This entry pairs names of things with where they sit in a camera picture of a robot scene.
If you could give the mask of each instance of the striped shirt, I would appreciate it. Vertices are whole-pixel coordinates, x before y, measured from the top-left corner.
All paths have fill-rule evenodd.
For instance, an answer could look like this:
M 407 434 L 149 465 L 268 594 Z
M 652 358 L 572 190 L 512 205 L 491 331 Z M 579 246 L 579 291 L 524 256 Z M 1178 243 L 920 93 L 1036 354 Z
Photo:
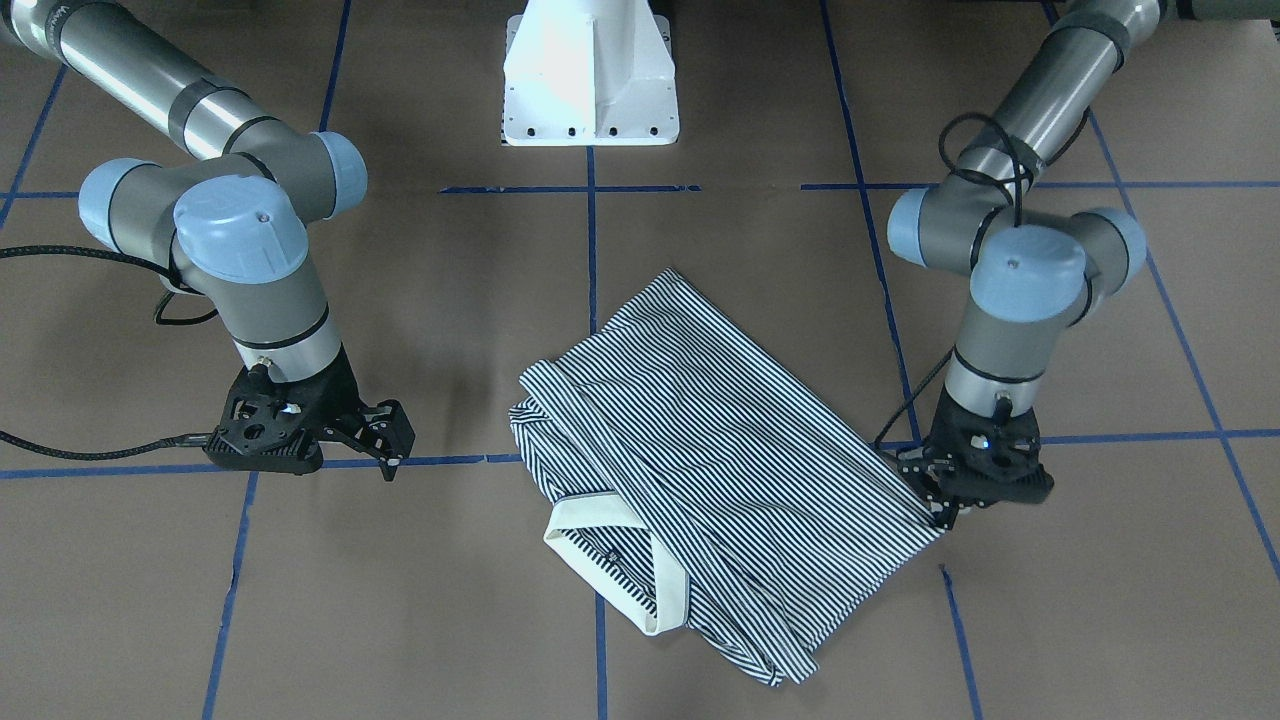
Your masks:
M 650 533 L 687 571 L 686 624 L 778 685 L 942 534 L 835 413 L 675 270 L 556 361 L 511 427 L 553 503 L 617 493 L 637 527 L 563 530 L 657 611 Z

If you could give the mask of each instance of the blue cap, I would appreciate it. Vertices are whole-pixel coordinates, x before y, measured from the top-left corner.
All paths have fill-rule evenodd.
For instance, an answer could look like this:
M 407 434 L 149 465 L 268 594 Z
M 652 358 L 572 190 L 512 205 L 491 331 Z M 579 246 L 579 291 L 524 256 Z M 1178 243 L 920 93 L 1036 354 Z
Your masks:
M 920 252 L 920 208 L 928 190 L 915 188 L 902 193 L 888 214 L 888 246 L 904 260 L 924 266 L 924 254 Z
M 1147 261 L 1147 231 L 1142 229 L 1138 220 L 1133 215 L 1125 213 L 1124 210 L 1116 210 L 1115 208 L 1094 208 L 1092 210 L 1085 210 L 1091 215 L 1097 215 L 1103 220 L 1111 223 L 1120 233 L 1120 240 L 1124 241 L 1124 247 L 1129 252 L 1129 272 L 1124 277 L 1124 282 L 1120 287 L 1129 284 L 1129 281 L 1138 274 L 1142 265 Z
M 307 258 L 307 231 L 280 186 L 223 176 L 188 190 L 173 209 L 178 243 L 215 278 L 262 284 L 288 277 Z
M 1085 261 L 1084 249 L 1065 232 L 1042 225 L 1005 228 L 982 243 L 969 293 L 1001 320 L 1047 320 L 1080 296 Z
M 329 161 L 333 163 L 334 200 L 333 211 L 326 220 L 338 213 L 349 210 L 365 199 L 369 191 L 369 170 L 365 168 L 365 159 L 360 150 L 346 137 L 335 132 L 311 133 L 324 142 L 329 151 Z
M 133 158 L 108 160 L 106 163 L 93 168 L 93 172 L 91 172 L 81 184 L 78 201 L 81 223 L 84 223 L 90 234 L 96 237 L 97 241 L 108 249 L 116 252 L 120 251 L 120 246 L 118 246 L 115 243 L 115 238 L 111 237 L 110 222 L 111 196 L 115 195 L 116 186 L 120 184 L 124 176 L 129 174 L 129 170 L 133 168 L 152 164 L 154 163 L 136 160 Z

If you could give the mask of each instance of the gray floor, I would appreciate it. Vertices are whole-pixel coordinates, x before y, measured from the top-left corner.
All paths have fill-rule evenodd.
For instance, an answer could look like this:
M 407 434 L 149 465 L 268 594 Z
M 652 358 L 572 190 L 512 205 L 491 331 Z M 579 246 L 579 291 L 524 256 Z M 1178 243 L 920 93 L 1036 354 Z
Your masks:
M 1030 197 L 1132 206 L 1153 255 L 1055 357 L 1050 501 L 965 518 L 813 679 L 771 691 L 694 634 L 644 638 L 543 547 L 548 507 L 506 428 L 516 377 L 673 265 L 874 434 L 900 360 L 920 378 L 965 295 L 888 252 L 888 210 L 941 179 L 937 132 L 993 109 L 1043 8 L 684 3 L 680 142 L 593 154 L 498 143 L 518 0 L 216 5 L 132 6 L 364 151 L 369 197 L 311 228 L 314 254 L 365 398 L 404 402 L 417 460 L 385 484 L 342 452 L 294 478 L 0 447 L 0 717 L 1280 716 L 1267 23 L 1164 26 Z M 4 246 L 92 245 L 74 192 L 108 159 L 188 161 L 10 46 L 0 109 Z M 216 324 L 152 327 L 150 275 L 28 259 L 0 277 L 0 427 L 102 450 L 214 424 L 237 357 Z

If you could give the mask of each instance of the white plastic bracket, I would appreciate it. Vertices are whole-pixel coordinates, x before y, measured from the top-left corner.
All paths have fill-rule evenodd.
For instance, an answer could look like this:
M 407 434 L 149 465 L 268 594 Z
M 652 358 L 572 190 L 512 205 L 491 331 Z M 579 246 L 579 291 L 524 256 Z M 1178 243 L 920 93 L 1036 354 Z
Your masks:
M 646 0 L 529 0 L 507 22 L 502 138 L 669 145 L 680 136 L 671 23 Z

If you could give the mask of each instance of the folded shirt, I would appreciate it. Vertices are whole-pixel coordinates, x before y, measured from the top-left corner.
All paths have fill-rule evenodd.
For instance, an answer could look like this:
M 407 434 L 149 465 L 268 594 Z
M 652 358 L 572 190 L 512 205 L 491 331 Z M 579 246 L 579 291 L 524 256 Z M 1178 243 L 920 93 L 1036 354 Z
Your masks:
M 520 378 L 544 539 L 645 634 L 687 625 L 769 685 L 942 534 L 911 489 L 684 277 Z

